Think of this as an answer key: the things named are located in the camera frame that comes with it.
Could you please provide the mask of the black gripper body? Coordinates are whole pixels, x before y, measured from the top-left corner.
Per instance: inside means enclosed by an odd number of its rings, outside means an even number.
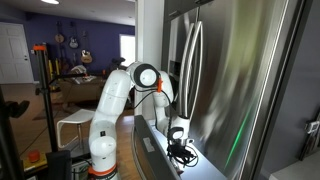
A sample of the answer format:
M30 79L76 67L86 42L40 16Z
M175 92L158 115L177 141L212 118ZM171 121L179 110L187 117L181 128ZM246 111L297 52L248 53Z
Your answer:
M183 166L187 166L195 159L195 156L185 149L178 138L174 137L174 134L177 132L183 132L183 128L173 127L167 133L167 156L170 160L175 160Z

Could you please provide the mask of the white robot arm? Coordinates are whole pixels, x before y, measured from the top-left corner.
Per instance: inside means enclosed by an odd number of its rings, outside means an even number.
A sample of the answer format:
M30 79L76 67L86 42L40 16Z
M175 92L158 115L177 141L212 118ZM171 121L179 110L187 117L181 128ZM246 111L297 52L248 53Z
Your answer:
M170 161L186 166L196 159L196 155L186 149L192 142L189 139L190 119L182 115L170 117L165 112L174 100L169 75L150 64L134 62L126 70L112 71L104 85L90 124L92 164L88 168L88 180L118 180L115 125L133 87L149 91L153 96L156 129L167 138Z

